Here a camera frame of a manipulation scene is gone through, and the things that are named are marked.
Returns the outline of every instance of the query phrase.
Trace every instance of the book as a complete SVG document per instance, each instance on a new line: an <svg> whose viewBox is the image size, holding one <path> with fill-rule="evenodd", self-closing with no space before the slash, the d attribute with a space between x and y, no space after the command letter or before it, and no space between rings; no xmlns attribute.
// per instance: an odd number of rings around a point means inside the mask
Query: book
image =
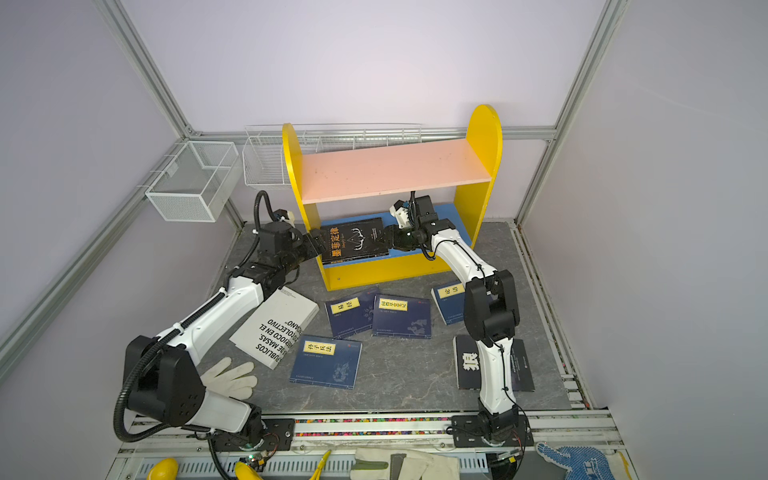
<svg viewBox="0 0 768 480"><path fill-rule="evenodd" d="M335 339L343 339L355 333L370 330L373 325L373 301L379 289L354 293L353 295L326 302L328 321Z"/></svg>
<svg viewBox="0 0 768 480"><path fill-rule="evenodd" d="M354 389L362 343L302 335L289 380L293 383Z"/></svg>
<svg viewBox="0 0 768 480"><path fill-rule="evenodd" d="M432 299L446 325L464 321L464 285L458 280L432 288Z"/></svg>
<svg viewBox="0 0 768 480"><path fill-rule="evenodd" d="M479 390L482 379L480 377L480 357L478 344L469 335L457 335L453 337L453 353L456 363L456 383L460 390ZM534 392L533 375L531 365L528 363L528 355L525 353L525 344L520 339L512 342L511 365L513 392Z"/></svg>
<svg viewBox="0 0 768 480"><path fill-rule="evenodd" d="M432 338L429 300L410 296L376 295L373 305L374 336Z"/></svg>
<svg viewBox="0 0 768 480"><path fill-rule="evenodd" d="M321 256L323 265L389 255L383 230L380 217L324 227L321 232L327 250Z"/></svg>
<svg viewBox="0 0 768 480"><path fill-rule="evenodd" d="M274 370L319 310L317 303L284 286L259 305L230 340Z"/></svg>

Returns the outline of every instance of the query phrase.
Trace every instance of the wire basket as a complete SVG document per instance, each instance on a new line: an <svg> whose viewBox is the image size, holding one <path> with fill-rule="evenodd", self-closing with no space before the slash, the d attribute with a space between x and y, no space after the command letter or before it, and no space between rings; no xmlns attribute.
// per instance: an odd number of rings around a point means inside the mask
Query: wire basket
<svg viewBox="0 0 768 480"><path fill-rule="evenodd" d="M215 222L240 179L232 142L187 141L147 189L169 222Z"/></svg>
<svg viewBox="0 0 768 480"><path fill-rule="evenodd" d="M243 176L253 188L290 186L283 152L282 125L245 127ZM422 141L419 124L294 125L304 154L358 148L416 144Z"/></svg>

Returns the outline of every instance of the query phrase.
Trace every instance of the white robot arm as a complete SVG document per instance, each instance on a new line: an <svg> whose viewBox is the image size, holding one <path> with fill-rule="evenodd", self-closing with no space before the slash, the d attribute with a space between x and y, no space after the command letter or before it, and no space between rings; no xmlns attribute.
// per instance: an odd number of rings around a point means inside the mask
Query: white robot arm
<svg viewBox="0 0 768 480"><path fill-rule="evenodd" d="M257 308L286 283L286 275L300 263L320 255L326 247L321 233L302 235L284 220L281 210L263 228L258 240L239 266L227 277L227 288L209 299L182 322L154 338L137 337L126 348L124 384L115 405L113 427L124 442L136 442L175 426L196 432L214 429L231 445L255 448L265 435L261 409L208 391L196 366L208 349L237 320ZM443 259L465 286L465 325L478 343L482 388L478 414L483 437L490 442L506 438L518 423L518 407L511 390L510 355L515 325L519 323L514 280L480 258L461 238L449 220L440 220L429 197L415 199L408 211L398 202L393 215L399 225L387 227L385 242L391 248L416 250L425 257ZM248 262L258 248L255 262ZM124 411L131 409L161 422L138 434L124 427Z"/></svg>
<svg viewBox="0 0 768 480"><path fill-rule="evenodd" d="M225 442L254 448L265 431L261 409L206 389L195 368L208 349L237 320L257 308L300 263L325 251L318 230L301 234L284 210L273 212L266 192L257 194L274 221L263 227L256 217L258 236L246 258L227 275L219 292L186 319L154 338L139 336L126 348L123 387L114 409L113 428L123 442L136 442L174 426L195 432L218 430ZM258 250L257 259L250 257ZM160 425L129 433L124 412L133 410L158 420Z"/></svg>
<svg viewBox="0 0 768 480"><path fill-rule="evenodd" d="M430 260L443 259L465 287L464 323L478 344L482 387L480 423L483 437L508 437L518 423L519 407L511 390L511 350L519 324L512 275L488 265L465 243L450 220L440 219L429 196L397 202L389 212L397 221L384 237L399 250L421 249Z"/></svg>

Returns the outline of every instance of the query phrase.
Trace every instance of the yellow bookshelf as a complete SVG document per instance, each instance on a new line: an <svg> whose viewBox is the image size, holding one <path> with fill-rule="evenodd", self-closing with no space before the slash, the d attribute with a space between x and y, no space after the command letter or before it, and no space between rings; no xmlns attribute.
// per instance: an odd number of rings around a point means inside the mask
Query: yellow bookshelf
<svg viewBox="0 0 768 480"><path fill-rule="evenodd" d="M293 125L283 125L286 167L307 230L326 225L317 213L317 204L323 202L456 186L453 205L436 206L435 210L454 224L458 222L457 228L472 247L502 161L502 146L502 124L490 105L475 109L466 139L323 154L302 154ZM402 174L402 168L392 168L395 164L406 168L407 174ZM450 270L440 259L428 261L421 250L325 266L318 257L317 263L328 290Z"/></svg>

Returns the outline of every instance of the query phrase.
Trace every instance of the marble floor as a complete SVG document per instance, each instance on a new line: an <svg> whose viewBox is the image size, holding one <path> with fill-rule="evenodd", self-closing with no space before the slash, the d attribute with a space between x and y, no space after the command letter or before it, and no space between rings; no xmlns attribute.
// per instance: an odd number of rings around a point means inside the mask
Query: marble floor
<svg viewBox="0 0 768 480"><path fill-rule="evenodd" d="M250 231L238 239L230 255L234 265L247 252L253 240ZM508 269L515 277L521 322L516 338L525 341L528 360L534 376L534 392L516 392L518 403L527 410L570 409L568 393L563 386L555 358L538 315L531 289L523 273L522 263L507 223L483 223L475 251L499 270ZM430 289L455 278L453 273L397 280L379 284L383 293L430 298ZM299 279L291 289L320 303L320 312L306 328L306 334L331 336L323 302L335 300L362 287L326 291L315 262L301 266ZM246 315L231 331L223 335L198 366L201 372L225 356L237 366L251 358L229 341L230 335L245 321ZM351 339L362 342L362 355L354 390L289 382L296 349L270 370L257 362L253 374L258 385L249 400L265 413L355 410L476 410L478 391L459 390L456 386L452 340L467 333L463 323L446 326L437 307L432 304L432 338L402 339L358 333Z"/></svg>

